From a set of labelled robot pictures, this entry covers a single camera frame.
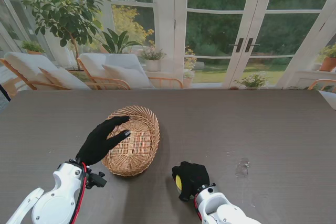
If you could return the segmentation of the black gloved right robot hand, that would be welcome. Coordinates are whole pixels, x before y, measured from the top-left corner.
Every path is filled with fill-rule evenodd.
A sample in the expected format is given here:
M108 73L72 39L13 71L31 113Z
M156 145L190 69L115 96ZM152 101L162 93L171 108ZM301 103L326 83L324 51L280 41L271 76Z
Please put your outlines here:
M182 183L179 195L181 201L189 201L191 196L194 197L197 194L199 188L210 185L209 175L204 165L183 161L180 166L172 168L174 180L176 180L176 176L179 176Z

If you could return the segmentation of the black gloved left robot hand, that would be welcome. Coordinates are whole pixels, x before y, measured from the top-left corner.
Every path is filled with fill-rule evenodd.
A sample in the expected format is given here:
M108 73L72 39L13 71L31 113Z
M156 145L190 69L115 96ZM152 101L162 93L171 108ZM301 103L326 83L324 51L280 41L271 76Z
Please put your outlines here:
M110 150L125 140L129 135L129 130L124 130L115 136L108 138L109 134L123 123L128 122L129 116L115 116L105 120L88 135L83 146L76 155L78 163L84 163L87 166L94 165L101 161Z

